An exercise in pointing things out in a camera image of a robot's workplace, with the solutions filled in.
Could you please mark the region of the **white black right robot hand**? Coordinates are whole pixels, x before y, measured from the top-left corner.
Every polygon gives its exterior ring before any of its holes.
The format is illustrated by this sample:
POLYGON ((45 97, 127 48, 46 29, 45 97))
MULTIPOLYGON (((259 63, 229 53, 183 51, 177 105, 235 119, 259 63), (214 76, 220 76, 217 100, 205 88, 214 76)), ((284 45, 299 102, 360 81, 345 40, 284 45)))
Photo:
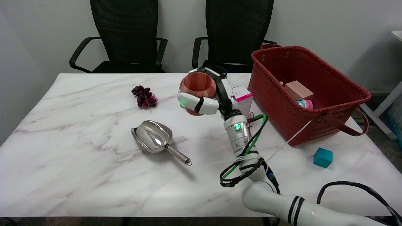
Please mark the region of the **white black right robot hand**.
POLYGON ((188 72, 179 85, 177 100, 193 116, 220 113, 222 119, 242 115, 227 80, 227 70, 217 66, 188 72))

